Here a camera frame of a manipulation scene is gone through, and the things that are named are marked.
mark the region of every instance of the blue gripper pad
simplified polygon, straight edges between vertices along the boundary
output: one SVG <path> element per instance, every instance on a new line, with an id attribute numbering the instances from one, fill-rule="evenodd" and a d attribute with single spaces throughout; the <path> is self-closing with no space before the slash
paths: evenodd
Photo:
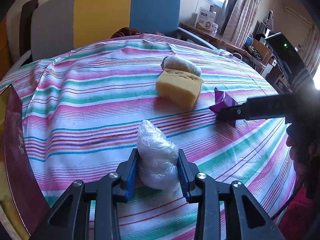
<path id="1" fill-rule="evenodd" d="M 136 148 L 132 149 L 127 161 L 119 163 L 116 172 L 121 176 L 120 183 L 113 187 L 117 202 L 127 203 L 133 195 L 140 156 Z"/>
<path id="2" fill-rule="evenodd" d="M 189 181 L 188 181 L 188 177 L 187 177 L 186 171 L 184 169 L 180 154 L 178 156 L 177 168 L 178 168 L 178 176 L 179 176 L 179 182 L 180 182 L 180 186 L 181 186 L 182 195 L 186 199 L 186 201 L 188 202 L 189 198 L 191 197 L 190 189 L 189 189 Z"/>
<path id="3" fill-rule="evenodd" d="M 124 196 L 126 201 L 129 201 L 129 199 L 133 195 L 134 185 L 137 177 L 137 171 L 138 171 L 138 156 L 135 156 L 135 158 L 132 161 L 132 165 L 131 165 L 130 172 L 127 179 L 127 189 Z"/>

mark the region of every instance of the wall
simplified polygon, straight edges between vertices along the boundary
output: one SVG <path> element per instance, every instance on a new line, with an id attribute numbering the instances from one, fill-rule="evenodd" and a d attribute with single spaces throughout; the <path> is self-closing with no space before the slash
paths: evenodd
<path id="1" fill-rule="evenodd" d="M 209 10 L 210 5 L 210 3 L 203 0 L 181 0 L 179 21 L 193 26 L 200 7 Z M 218 14 L 220 7 L 215 6 L 214 11 Z"/>
<path id="2" fill-rule="evenodd" d="M 252 31 L 256 21 L 262 21 L 269 10 L 274 8 L 274 32 L 282 32 L 294 47 L 298 47 L 298 44 L 302 45 L 308 36 L 311 26 L 286 10 L 287 6 L 308 22 L 313 22 L 311 16 L 298 0 L 261 0 Z"/>
<path id="3" fill-rule="evenodd" d="M 22 6 L 30 0 L 16 0 L 7 13 L 7 38 L 13 62 L 19 55 L 19 24 Z M 39 0 L 39 5 L 48 0 Z M 181 0 L 180 22 L 193 25 L 200 7 L 209 9 L 210 4 L 202 0 Z"/>

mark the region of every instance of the striped tablecloth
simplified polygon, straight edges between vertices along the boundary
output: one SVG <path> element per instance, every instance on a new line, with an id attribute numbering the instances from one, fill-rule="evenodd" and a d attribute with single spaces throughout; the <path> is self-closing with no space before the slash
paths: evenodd
<path id="1" fill-rule="evenodd" d="M 160 63 L 169 54 L 202 69 L 204 83 L 194 111 L 183 112 L 157 96 Z M 74 180 L 100 179 L 127 160 L 143 119 L 182 148 L 201 172 L 218 181 L 242 181 L 270 215 L 292 191 L 295 174 L 284 119 L 237 121 L 234 129 L 217 123 L 208 109 L 215 87 L 239 103 L 276 93 L 256 71 L 225 51 L 144 34 L 25 65 L 3 78 L 0 91 L 10 83 L 23 101 L 27 153 L 50 205 Z M 194 236 L 197 205 L 187 204 L 180 190 L 166 194 L 138 185 L 132 200 L 118 209 L 122 239 Z M 223 205 L 220 209 L 224 239 Z"/>

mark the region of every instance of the plastic bag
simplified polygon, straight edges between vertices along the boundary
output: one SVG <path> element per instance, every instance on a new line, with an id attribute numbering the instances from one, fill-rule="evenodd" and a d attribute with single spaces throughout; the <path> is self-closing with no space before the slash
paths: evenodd
<path id="1" fill-rule="evenodd" d="M 148 120 L 138 127 L 137 148 L 138 174 L 146 186 L 167 192 L 180 187 L 176 166 L 179 149 Z"/>

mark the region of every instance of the purple cloth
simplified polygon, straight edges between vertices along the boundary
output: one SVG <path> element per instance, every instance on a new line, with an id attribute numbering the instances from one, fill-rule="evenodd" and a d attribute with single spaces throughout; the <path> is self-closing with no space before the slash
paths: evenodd
<path id="1" fill-rule="evenodd" d="M 238 105 L 238 102 L 235 101 L 231 96 L 229 96 L 225 91 L 220 91 L 217 88 L 214 89 L 214 101 L 215 105 L 210 106 L 209 109 L 213 111 L 216 115 L 219 114 L 221 108 Z M 236 120 L 228 121 L 227 124 L 235 128 Z"/>

